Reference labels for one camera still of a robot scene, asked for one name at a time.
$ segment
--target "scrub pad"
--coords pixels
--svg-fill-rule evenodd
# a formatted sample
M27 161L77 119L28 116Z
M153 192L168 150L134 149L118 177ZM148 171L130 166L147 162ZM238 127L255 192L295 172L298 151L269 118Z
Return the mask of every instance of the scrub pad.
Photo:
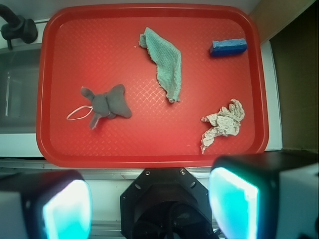
M213 45L209 49L210 55L213 57L237 55L243 53L246 50L247 42L245 39L213 41Z

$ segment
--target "sink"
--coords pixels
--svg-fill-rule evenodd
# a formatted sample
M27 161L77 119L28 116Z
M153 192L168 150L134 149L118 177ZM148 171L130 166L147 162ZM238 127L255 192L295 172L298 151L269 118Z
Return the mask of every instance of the sink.
M35 133L41 44L0 51L0 134Z

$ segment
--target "textured tray surface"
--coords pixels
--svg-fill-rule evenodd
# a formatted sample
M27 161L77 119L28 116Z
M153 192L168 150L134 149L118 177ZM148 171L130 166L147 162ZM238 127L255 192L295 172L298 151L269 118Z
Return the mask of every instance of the textured tray surface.
M49 148L63 155L64 160L81 166L78 162L83 156L89 161L96 156L200 155L201 136L210 128L210 124L200 121L201 117L218 112L221 106L228 107L231 98L238 99L246 112L240 133L236 137L217 138L205 154L239 154L249 151L254 144L258 126L253 91L260 92L252 88L248 51L254 49L248 45L248 51L242 55L221 58L211 58L208 51L212 40L247 39L235 21L213 17L92 15L88 19L75 17L60 22L51 40L53 55L45 57L53 59L45 66L50 74L42 79L51 88L49 122L42 129L49 133L45 135ZM168 101L156 80L155 63L138 46L139 35L146 27L182 53L179 103ZM66 120L75 108L89 104L80 94L82 86L97 94L116 84L126 87L131 118L102 119L95 130L88 127L93 114L78 121Z

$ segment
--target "faucet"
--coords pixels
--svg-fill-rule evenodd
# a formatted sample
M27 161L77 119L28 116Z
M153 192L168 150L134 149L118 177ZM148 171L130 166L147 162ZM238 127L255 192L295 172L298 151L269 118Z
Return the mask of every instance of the faucet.
M21 38L24 43L33 43L38 37L36 25L32 19L17 16L5 5L0 4L0 16L8 24L2 26L1 33L8 41L8 48L12 50L12 39Z

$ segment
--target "green towel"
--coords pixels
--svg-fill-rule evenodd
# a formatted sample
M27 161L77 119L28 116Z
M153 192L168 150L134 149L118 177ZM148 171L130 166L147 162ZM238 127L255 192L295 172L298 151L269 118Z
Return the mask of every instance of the green towel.
M169 102L180 101L181 88L181 53L170 42L158 36L148 27L140 35L139 45L147 48L151 59L158 68L157 79L167 91Z

